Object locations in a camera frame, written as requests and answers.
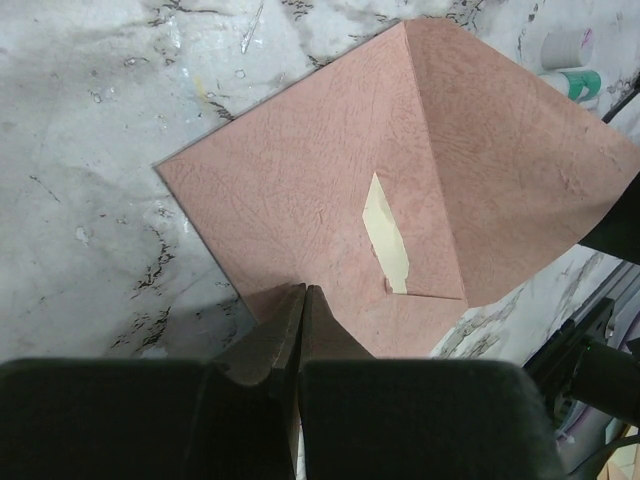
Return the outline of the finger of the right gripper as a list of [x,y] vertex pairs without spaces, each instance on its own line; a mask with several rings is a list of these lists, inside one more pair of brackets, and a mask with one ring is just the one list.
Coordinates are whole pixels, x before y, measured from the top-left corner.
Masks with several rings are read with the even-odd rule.
[[639,262],[639,175],[631,181],[620,198],[596,222],[595,217],[604,211],[604,205],[588,205],[586,211],[593,226],[578,245],[630,262]]

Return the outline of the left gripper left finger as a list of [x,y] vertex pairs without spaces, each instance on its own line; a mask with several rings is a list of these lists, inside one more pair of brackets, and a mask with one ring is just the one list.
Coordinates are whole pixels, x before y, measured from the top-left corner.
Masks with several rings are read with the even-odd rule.
[[5,479],[291,479],[306,288],[213,359],[1,367]]

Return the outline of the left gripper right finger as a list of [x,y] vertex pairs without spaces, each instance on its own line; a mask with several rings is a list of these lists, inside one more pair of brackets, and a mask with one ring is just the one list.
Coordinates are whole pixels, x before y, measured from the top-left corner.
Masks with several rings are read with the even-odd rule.
[[302,313],[299,406],[310,479],[561,479],[543,400],[492,360],[376,359],[322,289]]

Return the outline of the pink paper envelope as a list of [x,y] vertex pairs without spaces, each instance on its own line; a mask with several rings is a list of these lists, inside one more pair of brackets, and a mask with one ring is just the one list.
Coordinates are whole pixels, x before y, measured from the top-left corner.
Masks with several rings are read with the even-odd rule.
[[401,22],[158,168],[260,322],[317,285],[383,357],[428,353],[582,240],[639,150],[444,18]]

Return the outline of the green white glue stick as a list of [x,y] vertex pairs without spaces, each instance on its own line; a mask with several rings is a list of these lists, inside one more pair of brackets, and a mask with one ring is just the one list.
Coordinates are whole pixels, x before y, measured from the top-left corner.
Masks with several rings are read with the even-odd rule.
[[541,74],[539,78],[582,107],[597,105],[602,78],[594,70],[554,71]]

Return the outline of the tan paper letter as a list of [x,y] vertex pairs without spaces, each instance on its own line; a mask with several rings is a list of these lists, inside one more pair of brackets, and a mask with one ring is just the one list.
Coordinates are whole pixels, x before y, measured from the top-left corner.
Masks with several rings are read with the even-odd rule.
[[404,240],[376,173],[373,174],[362,219],[374,254],[383,271],[387,289],[406,295],[409,258]]

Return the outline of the white glue stick cap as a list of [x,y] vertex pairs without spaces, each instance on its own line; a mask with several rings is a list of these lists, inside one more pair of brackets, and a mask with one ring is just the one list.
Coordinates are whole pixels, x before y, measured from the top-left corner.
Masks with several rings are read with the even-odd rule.
[[549,33],[541,46],[545,70],[585,67],[591,60],[595,36],[591,28]]

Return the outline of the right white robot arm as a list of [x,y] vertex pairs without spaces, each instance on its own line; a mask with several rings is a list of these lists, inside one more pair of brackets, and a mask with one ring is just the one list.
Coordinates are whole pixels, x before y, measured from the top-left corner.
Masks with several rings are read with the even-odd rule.
[[582,245],[621,263],[526,362],[544,398],[570,479],[595,479],[639,443],[639,182]]

